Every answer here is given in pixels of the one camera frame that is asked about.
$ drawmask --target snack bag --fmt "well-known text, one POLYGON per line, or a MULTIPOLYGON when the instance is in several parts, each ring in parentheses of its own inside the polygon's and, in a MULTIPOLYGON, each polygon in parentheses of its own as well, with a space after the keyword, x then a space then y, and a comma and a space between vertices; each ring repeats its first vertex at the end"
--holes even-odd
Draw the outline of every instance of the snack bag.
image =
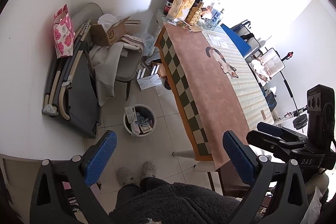
POLYGON ((174 0, 167 18, 173 22, 184 21, 195 0, 174 0))
POLYGON ((66 4, 54 14, 51 31, 55 41, 57 58, 72 56, 75 33, 66 4))

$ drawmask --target weight plate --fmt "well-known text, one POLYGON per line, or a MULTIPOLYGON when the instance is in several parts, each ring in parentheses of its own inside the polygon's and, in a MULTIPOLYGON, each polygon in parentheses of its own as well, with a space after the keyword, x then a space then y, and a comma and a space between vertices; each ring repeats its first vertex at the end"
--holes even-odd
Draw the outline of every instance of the weight plate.
POLYGON ((308 123, 307 114, 298 116, 293 120, 293 126, 295 129, 304 128, 307 125, 307 123, 308 123))

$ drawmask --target blue gripper pad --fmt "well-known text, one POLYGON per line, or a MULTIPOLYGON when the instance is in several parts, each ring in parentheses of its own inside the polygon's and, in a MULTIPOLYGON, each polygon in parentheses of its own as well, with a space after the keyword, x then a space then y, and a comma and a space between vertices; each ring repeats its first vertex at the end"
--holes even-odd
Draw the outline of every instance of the blue gripper pad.
POLYGON ((265 122, 258 123, 257 130, 275 137, 281 137, 283 135, 280 127, 276 127, 265 122))
POLYGON ((88 162, 84 163, 84 180, 87 186, 98 181, 116 146, 117 135, 113 131, 106 131, 98 143, 90 146, 85 152, 90 155, 88 162))
POLYGON ((223 135, 223 147, 242 182, 250 186, 254 185, 259 164, 252 149, 248 145, 244 145, 231 130, 226 131, 223 135))

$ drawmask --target pink floral bag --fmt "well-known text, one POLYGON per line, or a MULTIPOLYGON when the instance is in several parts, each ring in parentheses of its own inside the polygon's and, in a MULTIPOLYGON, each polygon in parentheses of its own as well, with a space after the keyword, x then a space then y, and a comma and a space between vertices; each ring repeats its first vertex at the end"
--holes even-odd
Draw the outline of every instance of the pink floral bag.
POLYGON ((65 4, 63 8, 58 10, 57 14, 54 14, 54 23, 52 25, 57 58, 72 56, 74 34, 73 23, 68 13, 68 7, 65 4))

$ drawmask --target white table leg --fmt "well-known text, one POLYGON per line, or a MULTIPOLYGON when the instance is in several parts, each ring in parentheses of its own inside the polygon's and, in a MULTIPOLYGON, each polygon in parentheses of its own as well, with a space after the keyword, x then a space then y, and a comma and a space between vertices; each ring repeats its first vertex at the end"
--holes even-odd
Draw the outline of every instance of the white table leg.
POLYGON ((213 161, 199 161, 195 166, 196 172, 213 172, 216 170, 217 168, 213 161))
POLYGON ((173 156, 181 157, 181 158, 189 158, 193 160, 196 158, 195 152, 193 150, 173 152, 173 156))

